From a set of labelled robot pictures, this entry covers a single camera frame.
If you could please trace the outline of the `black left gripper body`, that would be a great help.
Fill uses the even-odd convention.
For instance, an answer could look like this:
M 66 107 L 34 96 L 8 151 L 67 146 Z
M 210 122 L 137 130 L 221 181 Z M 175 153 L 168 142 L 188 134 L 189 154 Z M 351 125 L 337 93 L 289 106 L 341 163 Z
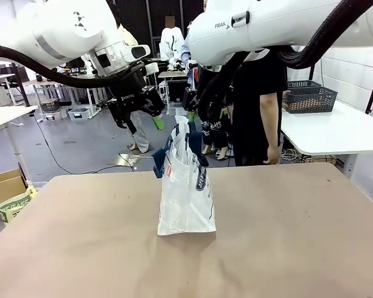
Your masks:
M 112 99 L 108 101 L 109 111 L 115 121 L 118 112 L 142 111 L 150 116 L 158 116 L 165 104 L 155 87 L 148 87 L 145 77 L 152 74 L 157 64 L 152 61 L 135 62 L 124 71 L 107 76 L 108 91 Z

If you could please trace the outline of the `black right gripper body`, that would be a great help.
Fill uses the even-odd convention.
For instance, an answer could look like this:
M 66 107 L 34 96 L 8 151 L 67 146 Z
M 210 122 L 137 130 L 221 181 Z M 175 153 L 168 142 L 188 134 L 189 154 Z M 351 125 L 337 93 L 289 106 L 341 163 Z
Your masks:
M 188 112 L 197 111 L 201 94 L 201 89 L 192 89 L 186 87 L 183 93 L 182 107 Z

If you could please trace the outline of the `person's right hand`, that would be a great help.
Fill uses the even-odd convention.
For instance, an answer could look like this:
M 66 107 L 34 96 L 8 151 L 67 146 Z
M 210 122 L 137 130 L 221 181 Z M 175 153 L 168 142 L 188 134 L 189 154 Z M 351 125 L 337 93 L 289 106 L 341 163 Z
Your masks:
M 267 149 L 267 159 L 263 161 L 265 165 L 276 165 L 280 161 L 280 148 L 269 146 Z

